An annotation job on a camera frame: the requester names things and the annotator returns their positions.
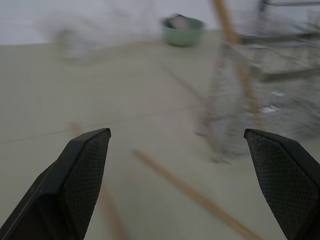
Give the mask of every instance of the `green bowl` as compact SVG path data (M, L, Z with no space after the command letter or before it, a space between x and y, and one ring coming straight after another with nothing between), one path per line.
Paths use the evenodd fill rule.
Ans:
M202 21L187 17L189 26L192 29L179 30L168 27L169 20L170 18L165 18L161 22L164 39L167 43L179 47L190 47L195 46L199 42L205 26Z

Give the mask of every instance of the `wooden pole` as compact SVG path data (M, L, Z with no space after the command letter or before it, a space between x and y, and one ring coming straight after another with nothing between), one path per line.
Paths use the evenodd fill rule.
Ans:
M215 8L215 12L218 14L220 22L222 24L222 30L224 38L231 44L240 45L241 39L236 33L232 21L229 17L224 0L212 0L212 4ZM258 98L255 95L254 87L251 82L250 71L248 65L243 62L236 63L236 70L240 83L242 85L244 94L249 102L252 113L255 117L255 123L258 128L262 128Z
M133 150L132 152L134 156L137 157L138 160L140 160L142 163L152 168L158 174L162 175L164 178L166 178L168 181L170 181L172 184L178 187L182 192L187 194L190 198L194 199L204 208L208 209L211 213L218 216L220 219L225 221L227 224L229 224L239 233L243 234L247 239L262 240L260 236L258 236L257 234L252 232L250 229L245 227L243 224L238 222L235 218L227 214L225 211L219 208L216 204L212 203L206 197L201 195L198 191L186 185L183 181L181 181L171 172L167 171L164 167L162 167L160 164L152 160L150 157L148 157L147 155L145 155L139 150Z
M78 123L71 123L71 131L75 137L83 134L83 130ZM98 200L102 208L102 213L105 220L109 223L108 229L111 231L115 240L129 240L125 233L121 219L116 211L111 195L107 188L102 184Z

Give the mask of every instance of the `beige floor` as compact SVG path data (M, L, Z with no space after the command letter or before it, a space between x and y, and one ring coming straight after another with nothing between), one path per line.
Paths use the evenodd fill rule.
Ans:
M211 147L194 134L219 41L211 32L195 48L113 48L82 66L59 60L46 44L0 46L0 225L78 121L85 131L111 128L104 182L130 239L244 239L137 162L131 150L140 149L264 240L284 240L250 157L213 163ZM306 147L320 156L315 142ZM105 225L97 204L86 239L112 239Z

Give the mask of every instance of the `white wall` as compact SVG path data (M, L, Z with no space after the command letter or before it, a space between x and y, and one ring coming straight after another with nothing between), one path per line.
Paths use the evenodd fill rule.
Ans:
M143 5L151 0L1 0L0 45L42 43L45 39L37 30L37 23L46 14L56 10L71 10L88 17L108 14L108 1L119 6ZM179 13L204 21L209 29L219 28L214 17L211 0L153 0L156 18ZM227 0L230 8L254 11L258 0ZM295 19L305 19L306 9L279 9L280 14Z

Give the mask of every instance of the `wooden stick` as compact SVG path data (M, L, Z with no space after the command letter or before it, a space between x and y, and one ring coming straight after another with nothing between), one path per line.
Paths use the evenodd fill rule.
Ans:
M83 130L78 123L71 123L71 130L75 137L83 134ZM105 220L109 223L108 229L111 231L115 240L129 240L126 232L121 223L121 219L116 211L116 208L113 204L112 197L109 194L107 188L104 185L101 185L100 193L98 200L99 205L102 208L102 212Z
M220 22L222 24L225 39L231 44L242 44L241 39L239 35L236 33L232 21L229 17L224 0L212 0L212 4L214 5L216 13L218 14ZM261 129L263 127L263 124L261 123L258 98L255 95L254 87L251 82L251 76L248 65L242 62L238 62L236 64L236 70L244 94L248 100L251 111L254 114L255 124L259 129Z
M227 224L229 224L231 227L236 229L239 233L243 234L247 239L249 240L262 240L260 236L252 232L250 229L245 227L243 224L238 222L236 219L234 219L232 216L227 214L225 211L223 211L221 208L219 208L216 204L212 203L210 200L208 200L206 197L201 195L198 191L194 190L190 186L186 185L183 181L181 181L179 178L177 178L175 175L173 175L171 172L167 171L164 167L162 167L160 164L152 160L150 157L145 155L139 150L133 150L132 151L134 156L137 157L138 160L140 160L142 163L146 164L150 168L152 168L155 172L165 177L168 181L170 181L172 184L174 184L176 187L178 187L182 192L187 194L190 198L194 199L196 202L198 202L200 205L208 209L211 213L218 216L222 220L224 220Z

